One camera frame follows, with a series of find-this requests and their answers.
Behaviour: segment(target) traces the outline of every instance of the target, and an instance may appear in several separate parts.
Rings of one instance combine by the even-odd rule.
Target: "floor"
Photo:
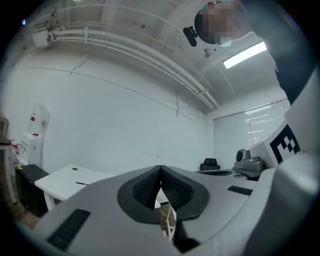
[[[11,201],[8,185],[7,185],[4,163],[3,161],[0,161],[0,191],[1,191],[2,199],[4,200],[6,206],[8,207],[8,210],[12,214],[12,217],[14,218],[15,221],[21,222],[27,227],[29,227],[30,229],[33,229],[33,227],[37,224],[39,218],[33,215],[31,212],[29,212],[22,205],[22,203],[19,202],[15,176],[13,175],[11,176],[11,181],[12,181],[15,197],[18,200],[16,204],[14,204]]]
[[[16,204],[13,204],[13,202],[11,201],[8,186],[7,186],[4,163],[3,163],[3,161],[0,160],[0,191],[2,194],[2,198],[5,202],[5,204],[7,205],[8,210],[11,212],[14,220],[23,223],[24,225],[26,225],[30,229],[33,229],[33,227],[39,221],[39,218],[37,216],[35,216],[34,214],[32,214],[31,212],[29,212],[19,202],[15,176],[13,176],[13,175],[11,176],[11,181],[12,181],[15,197],[18,200]],[[166,204],[166,205],[163,205],[160,208],[155,210],[159,214],[160,228],[162,229],[162,231],[165,231],[167,236],[168,236],[168,228],[167,228],[167,223],[166,223],[166,217],[167,217],[169,208],[170,208],[170,204]],[[169,217],[169,225],[170,226],[175,225],[175,219],[174,219],[172,212]]]

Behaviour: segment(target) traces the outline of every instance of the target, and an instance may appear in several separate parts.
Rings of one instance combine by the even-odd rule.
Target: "white wall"
[[[247,96],[240,97],[239,99],[223,103],[220,108],[211,111],[208,115],[212,119],[217,119],[286,98],[287,96],[285,92],[278,84],[275,84],[262,90],[254,91]]]
[[[104,48],[64,43],[30,50],[0,90],[10,139],[27,131],[34,103],[49,109],[42,166],[49,173],[69,164],[113,174],[152,165],[197,171],[213,155],[212,119],[199,99],[163,73]]]

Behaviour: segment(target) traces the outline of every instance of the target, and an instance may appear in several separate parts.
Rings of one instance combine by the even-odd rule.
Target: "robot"
[[[192,36],[187,29],[185,34]],[[196,46],[194,38],[190,43]],[[306,83],[294,88],[298,96],[285,121],[238,152],[234,168],[248,178],[150,166],[93,183],[34,230],[20,231],[45,255],[276,253],[298,232],[319,194],[319,77],[314,65]],[[173,244],[153,210],[160,188],[177,215]]]

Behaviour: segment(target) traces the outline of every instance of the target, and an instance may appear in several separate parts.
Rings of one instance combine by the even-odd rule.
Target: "ceiling light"
[[[243,62],[246,59],[249,59],[250,57],[262,53],[263,51],[267,50],[266,45],[264,42],[260,42],[254,46],[251,46],[249,49],[246,49],[231,58],[225,60],[223,64],[227,69],[231,68],[232,66]]]

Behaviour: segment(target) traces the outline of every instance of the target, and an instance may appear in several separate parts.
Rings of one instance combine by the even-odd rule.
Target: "ceiling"
[[[67,29],[90,27],[139,41],[169,57],[221,105],[248,93],[277,84],[275,64],[267,51],[229,69],[223,61],[261,41],[254,33],[222,48],[197,38],[189,45],[182,29],[194,25],[195,14],[208,0],[59,0],[35,13],[36,21],[51,20]],[[58,15],[49,14],[55,10]],[[212,56],[205,58],[203,50]]]

